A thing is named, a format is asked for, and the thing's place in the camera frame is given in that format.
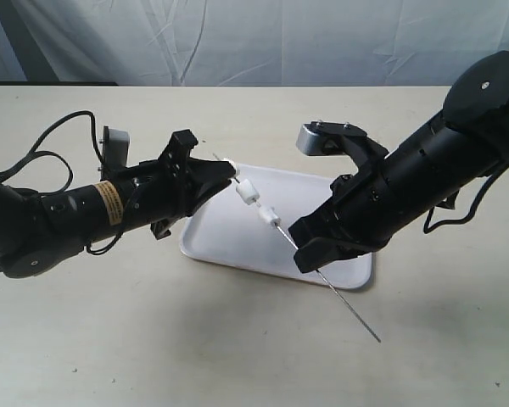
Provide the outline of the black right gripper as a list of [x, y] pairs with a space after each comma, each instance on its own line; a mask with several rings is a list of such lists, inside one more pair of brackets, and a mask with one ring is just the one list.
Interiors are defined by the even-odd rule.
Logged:
[[377, 252], [390, 239], [381, 229], [383, 199], [372, 179], [360, 174], [341, 175], [332, 181], [330, 189], [330, 198], [288, 228], [295, 245], [300, 246], [294, 262], [303, 274]]

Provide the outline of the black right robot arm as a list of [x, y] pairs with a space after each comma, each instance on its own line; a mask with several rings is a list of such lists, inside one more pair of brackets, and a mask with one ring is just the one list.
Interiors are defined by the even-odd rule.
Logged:
[[301, 272], [377, 252], [417, 218], [430, 233], [436, 208], [454, 209], [466, 184], [484, 178], [490, 187], [509, 169], [509, 51], [467, 69], [440, 111], [394, 151], [358, 126], [321, 120], [304, 124], [296, 145], [307, 156], [346, 155], [357, 168], [289, 227]]

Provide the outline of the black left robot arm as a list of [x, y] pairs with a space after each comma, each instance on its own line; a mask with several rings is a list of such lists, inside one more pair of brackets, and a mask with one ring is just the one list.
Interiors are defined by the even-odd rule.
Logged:
[[0, 182], [0, 272], [37, 276], [96, 242], [144, 226], [156, 239], [168, 237], [236, 174], [227, 161], [191, 157], [197, 143], [190, 130], [175, 131], [157, 159], [129, 167], [128, 133], [104, 127], [108, 169], [100, 182], [50, 196]]

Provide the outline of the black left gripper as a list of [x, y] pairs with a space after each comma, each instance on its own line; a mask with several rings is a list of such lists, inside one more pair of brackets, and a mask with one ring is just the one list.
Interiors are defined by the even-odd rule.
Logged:
[[192, 217], [230, 186], [234, 171], [228, 163], [190, 158], [197, 144], [190, 130], [175, 131], [157, 159], [126, 170], [133, 185], [124, 217], [127, 231], [149, 225], [154, 237], [168, 237], [179, 220]]

